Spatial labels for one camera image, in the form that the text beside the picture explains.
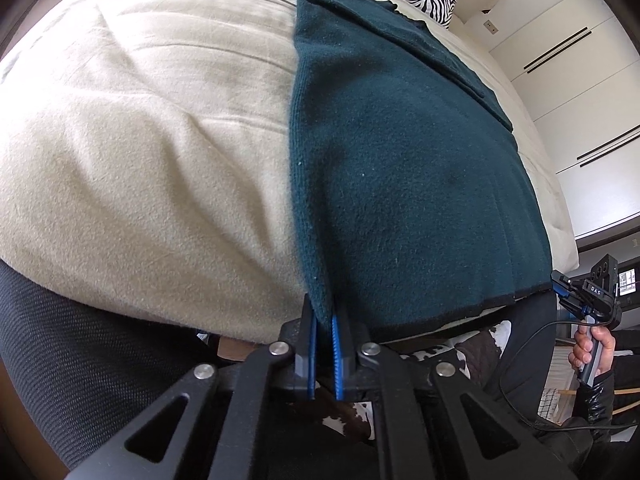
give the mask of wall socket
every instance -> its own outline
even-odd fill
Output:
[[[486,27],[486,30],[488,30],[492,34],[498,32],[498,28],[491,22],[491,20],[486,20],[484,22],[484,26]]]

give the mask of metal rivet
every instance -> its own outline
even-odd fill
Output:
[[[456,367],[451,363],[443,361],[436,365],[436,373],[440,377],[451,377],[454,373],[456,373]]]
[[[364,355],[368,356],[378,355],[380,353],[380,345],[377,345],[375,343],[364,343],[364,345],[362,345],[362,347],[360,348],[360,351]]]
[[[276,341],[269,345],[269,352],[271,355],[284,355],[289,351],[289,345],[284,341]]]
[[[193,370],[193,375],[198,379],[209,379],[216,369],[211,365],[198,365]]]

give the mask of black jacket sleeve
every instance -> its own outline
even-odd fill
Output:
[[[590,426],[610,426],[613,417],[614,383],[613,370],[600,374],[593,386],[581,384],[575,396],[572,416],[579,416]],[[591,430],[594,442],[608,441],[608,430]]]

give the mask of white wardrobe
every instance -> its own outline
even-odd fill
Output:
[[[602,0],[563,0],[491,51],[555,164],[578,242],[640,217],[640,56]]]

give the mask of white bed sheet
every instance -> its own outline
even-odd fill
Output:
[[[564,197],[486,50],[401,0],[514,125],[556,269]],[[0,63],[0,258],[114,312],[267,342],[299,315],[287,107],[295,0],[63,0]]]

